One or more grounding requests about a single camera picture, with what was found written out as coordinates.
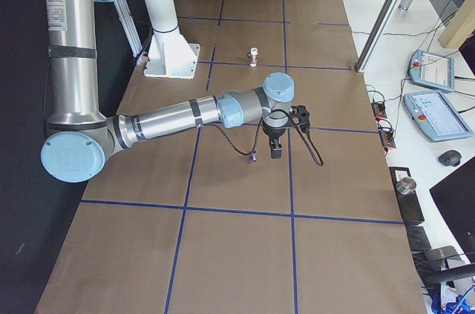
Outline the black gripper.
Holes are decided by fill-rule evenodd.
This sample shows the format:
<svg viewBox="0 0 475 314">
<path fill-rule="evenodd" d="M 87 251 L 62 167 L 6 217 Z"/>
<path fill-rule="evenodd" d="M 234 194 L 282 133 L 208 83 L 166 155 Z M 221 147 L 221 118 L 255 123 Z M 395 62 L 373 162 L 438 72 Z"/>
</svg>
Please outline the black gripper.
<svg viewBox="0 0 475 314">
<path fill-rule="evenodd" d="M 270 157 L 278 159 L 282 157 L 281 136 L 289 126 L 288 119 L 264 119 L 263 131 L 269 138 Z"/>
</svg>

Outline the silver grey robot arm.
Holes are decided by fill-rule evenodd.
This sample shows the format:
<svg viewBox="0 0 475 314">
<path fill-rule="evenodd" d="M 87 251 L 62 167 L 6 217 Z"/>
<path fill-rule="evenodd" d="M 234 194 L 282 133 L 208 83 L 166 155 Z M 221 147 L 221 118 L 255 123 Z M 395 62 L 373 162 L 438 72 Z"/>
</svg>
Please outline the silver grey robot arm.
<svg viewBox="0 0 475 314">
<path fill-rule="evenodd" d="M 54 111 L 47 119 L 48 138 L 42 165 L 56 179 L 80 183 L 91 179 L 114 154 L 136 143 L 221 122 L 227 128 L 261 120 L 271 155 L 292 126 L 295 84 L 285 73 L 272 73 L 250 91 L 226 91 L 191 99 L 145 114 L 105 117 L 97 89 L 94 2 L 46 0 L 48 54 Z"/>
</svg>

